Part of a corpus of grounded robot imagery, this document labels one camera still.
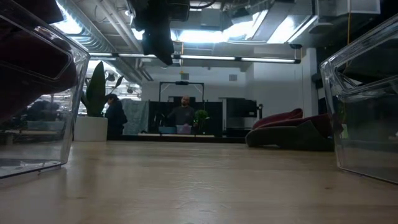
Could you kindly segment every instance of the skylight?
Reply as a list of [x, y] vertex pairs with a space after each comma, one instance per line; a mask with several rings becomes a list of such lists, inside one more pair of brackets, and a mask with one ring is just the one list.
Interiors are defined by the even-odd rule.
[[77, 22], [72, 18], [72, 16], [70, 16], [69, 13], [61, 5], [58, 4], [58, 7], [61, 10], [64, 20], [61, 22], [53, 23], [52, 25], [60, 29], [65, 34], [81, 33], [83, 28], [81, 28], [79, 24], [77, 24]]
[[[142, 31], [137, 31], [136, 29], [131, 29], [131, 30], [137, 40], [142, 40], [142, 35], [144, 34], [143, 30]], [[170, 31], [170, 35], [171, 35], [172, 41], [177, 40], [177, 37], [174, 32]]]
[[[240, 22], [222, 31], [208, 31], [208, 30], [183, 30], [180, 36], [176, 36], [175, 32], [171, 31], [171, 38], [173, 41], [179, 40], [186, 43], [220, 43], [230, 39], [249, 39], [251, 38], [267, 15], [267, 10], [257, 12], [252, 15], [253, 20], [247, 22]], [[137, 40], [142, 40], [144, 31], [137, 31], [131, 29]]]
[[220, 43], [226, 41], [221, 31], [205, 30], [184, 30], [178, 40], [187, 43]]
[[267, 41], [268, 44], [283, 44], [287, 42], [308, 19], [306, 15], [290, 15], [279, 25]]

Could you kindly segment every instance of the transparent container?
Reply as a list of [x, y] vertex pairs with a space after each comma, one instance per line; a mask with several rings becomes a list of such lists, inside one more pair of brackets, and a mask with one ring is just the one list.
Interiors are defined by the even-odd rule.
[[398, 16], [321, 64], [338, 166], [398, 183]]
[[[62, 16], [43, 11], [48, 21]], [[0, 0], [0, 179], [68, 161], [89, 60], [52, 26]]]
[[190, 125], [176, 125], [177, 134], [191, 134], [192, 126]]

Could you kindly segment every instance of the green plant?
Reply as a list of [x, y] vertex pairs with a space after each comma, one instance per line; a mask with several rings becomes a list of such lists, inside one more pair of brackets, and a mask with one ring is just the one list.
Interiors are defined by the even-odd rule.
[[[113, 90], [115, 90], [123, 80], [123, 76], [118, 78]], [[91, 76], [90, 82], [87, 84], [86, 93], [81, 96], [81, 102], [86, 106], [87, 116], [102, 117], [102, 110], [107, 101], [105, 95], [105, 72], [104, 63], [100, 62], [94, 69], [93, 75]]]
[[202, 122], [202, 121], [204, 121], [204, 120], [206, 120], [206, 118], [208, 117], [208, 113], [207, 113], [207, 111], [205, 111], [205, 110], [197, 110], [196, 112], [195, 112], [195, 119], [198, 121], [198, 122]]
[[208, 119], [208, 113], [205, 110], [197, 110], [195, 112], [195, 122], [199, 125], [199, 130], [203, 128], [206, 119]]

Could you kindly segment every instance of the woman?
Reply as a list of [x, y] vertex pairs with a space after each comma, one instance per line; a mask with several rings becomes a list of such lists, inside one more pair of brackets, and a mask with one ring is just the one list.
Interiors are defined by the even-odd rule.
[[109, 94], [108, 105], [105, 113], [105, 117], [108, 119], [108, 136], [120, 136], [123, 134], [123, 124], [127, 123], [122, 103], [116, 94]]

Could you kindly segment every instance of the white planter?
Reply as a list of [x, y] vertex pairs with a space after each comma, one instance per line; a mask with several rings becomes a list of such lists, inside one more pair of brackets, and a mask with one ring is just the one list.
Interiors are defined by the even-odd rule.
[[77, 117], [75, 141], [106, 141], [107, 118]]

